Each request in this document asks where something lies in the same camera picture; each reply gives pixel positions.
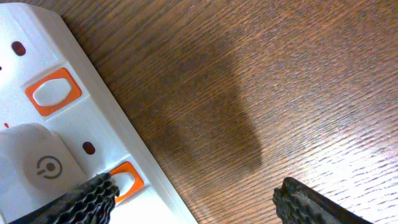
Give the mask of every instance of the wooden table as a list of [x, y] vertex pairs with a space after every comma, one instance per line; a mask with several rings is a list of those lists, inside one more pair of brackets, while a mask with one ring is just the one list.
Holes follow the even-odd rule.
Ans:
[[27, 2], [62, 15], [200, 223], [280, 223], [287, 176], [398, 222], [398, 1]]

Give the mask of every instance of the white power strip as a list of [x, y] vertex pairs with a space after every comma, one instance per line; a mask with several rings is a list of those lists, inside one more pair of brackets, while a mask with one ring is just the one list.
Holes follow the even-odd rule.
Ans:
[[[114, 209], [111, 223], [196, 223], [61, 17], [28, 4], [0, 4], [0, 27], [0, 130], [45, 126], [87, 179], [129, 161], [144, 188]], [[54, 77], [62, 82], [48, 82]]]

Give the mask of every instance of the wood grain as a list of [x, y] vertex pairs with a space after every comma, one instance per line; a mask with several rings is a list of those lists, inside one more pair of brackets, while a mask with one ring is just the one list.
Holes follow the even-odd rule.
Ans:
[[26, 1], [62, 15], [200, 223], [292, 176], [398, 222], [398, 2]]

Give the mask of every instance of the orange switch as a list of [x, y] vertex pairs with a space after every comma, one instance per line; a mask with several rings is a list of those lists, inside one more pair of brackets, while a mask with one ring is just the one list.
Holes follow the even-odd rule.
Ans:
[[116, 174], [122, 174], [125, 172], [132, 174], [134, 176], [135, 180], [134, 180], [134, 183], [131, 186], [131, 188], [125, 194], [120, 195], [115, 198], [116, 203], [121, 202], [125, 198], [128, 198], [129, 196], [131, 196], [132, 194], [136, 193], [138, 190], [140, 190], [144, 187], [144, 181], [142, 180], [142, 178], [140, 177], [140, 175], [138, 174], [138, 172], [136, 171], [136, 169], [132, 166], [132, 164], [130, 162], [125, 162], [125, 163], [121, 164], [120, 166], [118, 166], [117, 168], [112, 170], [110, 172], [110, 174], [112, 176], [114, 176]]
[[58, 69], [30, 87], [25, 94], [42, 116], [48, 116], [81, 96], [81, 89], [66, 68]]

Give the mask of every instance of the table surface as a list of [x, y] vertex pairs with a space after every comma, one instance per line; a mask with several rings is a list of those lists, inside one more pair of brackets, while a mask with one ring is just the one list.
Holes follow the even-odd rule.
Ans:
[[200, 223], [291, 176], [398, 222], [398, 1], [26, 1], [59, 13]]

